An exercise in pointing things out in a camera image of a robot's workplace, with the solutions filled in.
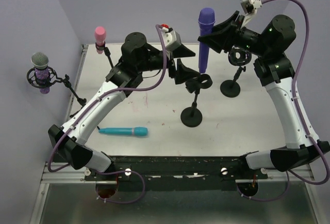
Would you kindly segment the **black shock-mount round-base stand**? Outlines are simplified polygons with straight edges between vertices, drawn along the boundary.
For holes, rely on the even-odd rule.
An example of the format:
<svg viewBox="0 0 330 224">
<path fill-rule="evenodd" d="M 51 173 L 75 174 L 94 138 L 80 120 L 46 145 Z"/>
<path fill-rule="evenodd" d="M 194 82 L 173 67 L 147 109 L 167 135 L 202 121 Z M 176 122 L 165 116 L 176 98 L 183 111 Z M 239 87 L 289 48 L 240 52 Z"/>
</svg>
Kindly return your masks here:
<svg viewBox="0 0 330 224">
<path fill-rule="evenodd" d="M 225 80 L 220 85 L 221 93 L 228 98 L 235 98 L 240 94 L 240 85 L 237 83 L 242 72 L 246 71 L 246 65 L 251 62 L 252 55 L 242 49 L 233 47 L 228 53 L 228 61 L 232 66 L 238 67 L 233 79 Z"/>
</svg>

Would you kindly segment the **black round-base stand back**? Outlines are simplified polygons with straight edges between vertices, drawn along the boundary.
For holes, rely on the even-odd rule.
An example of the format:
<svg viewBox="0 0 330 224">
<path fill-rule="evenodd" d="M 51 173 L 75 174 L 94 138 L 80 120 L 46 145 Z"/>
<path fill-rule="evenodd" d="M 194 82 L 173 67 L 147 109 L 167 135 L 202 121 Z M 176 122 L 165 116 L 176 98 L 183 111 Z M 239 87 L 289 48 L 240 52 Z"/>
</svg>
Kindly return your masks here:
<svg viewBox="0 0 330 224">
<path fill-rule="evenodd" d="M 194 93 L 194 100 L 190 107 L 185 108 L 180 115 L 181 122 L 187 127 L 197 127 L 203 120 L 201 111 L 197 108 L 197 98 L 201 89 L 208 89 L 213 81 L 208 74 L 188 80 L 185 85 L 189 93 Z"/>
</svg>

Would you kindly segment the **teal microphone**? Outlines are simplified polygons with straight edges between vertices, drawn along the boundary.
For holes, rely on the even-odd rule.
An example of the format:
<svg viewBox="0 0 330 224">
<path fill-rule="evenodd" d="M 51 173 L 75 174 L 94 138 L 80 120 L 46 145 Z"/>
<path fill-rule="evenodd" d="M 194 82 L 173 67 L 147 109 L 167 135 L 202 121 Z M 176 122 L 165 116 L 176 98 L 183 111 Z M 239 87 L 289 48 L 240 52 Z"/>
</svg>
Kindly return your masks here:
<svg viewBox="0 0 330 224">
<path fill-rule="evenodd" d="M 118 135 L 118 136 L 147 136 L 149 131 L 146 127 L 107 127 L 100 128 L 98 132 L 106 135 Z"/>
</svg>

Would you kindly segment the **pink microphone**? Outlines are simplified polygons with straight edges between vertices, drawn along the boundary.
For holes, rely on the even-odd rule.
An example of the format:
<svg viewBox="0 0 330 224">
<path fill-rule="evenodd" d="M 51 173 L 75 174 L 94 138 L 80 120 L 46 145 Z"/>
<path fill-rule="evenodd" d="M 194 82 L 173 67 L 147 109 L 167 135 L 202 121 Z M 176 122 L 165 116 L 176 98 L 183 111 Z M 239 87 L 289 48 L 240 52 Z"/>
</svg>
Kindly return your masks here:
<svg viewBox="0 0 330 224">
<path fill-rule="evenodd" d="M 98 26 L 94 31 L 95 47 L 98 54 L 102 54 L 105 48 L 106 30 L 102 26 Z"/>
</svg>

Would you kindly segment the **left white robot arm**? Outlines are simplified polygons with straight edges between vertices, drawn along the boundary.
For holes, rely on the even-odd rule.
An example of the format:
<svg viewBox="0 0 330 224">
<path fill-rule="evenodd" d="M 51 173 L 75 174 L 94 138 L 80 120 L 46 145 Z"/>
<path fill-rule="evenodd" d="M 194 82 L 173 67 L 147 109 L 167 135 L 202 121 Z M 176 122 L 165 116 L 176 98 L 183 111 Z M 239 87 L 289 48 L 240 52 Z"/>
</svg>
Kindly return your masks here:
<svg viewBox="0 0 330 224">
<path fill-rule="evenodd" d="M 194 57 L 195 52 L 182 44 L 179 34 L 170 29 L 159 32 L 162 49 L 147 42 L 146 36 L 133 32 L 126 36 L 121 46 L 121 57 L 110 70 L 97 93 L 73 118 L 58 127 L 52 125 L 48 135 L 53 153 L 58 153 L 69 166 L 96 170 L 103 180 L 114 175 L 111 158 L 103 152 L 88 148 L 85 144 L 94 129 L 107 114 L 132 92 L 141 91 L 143 72 L 161 70 L 175 80 L 177 85 L 199 76 L 195 70 L 183 65 L 181 59 Z"/>
</svg>

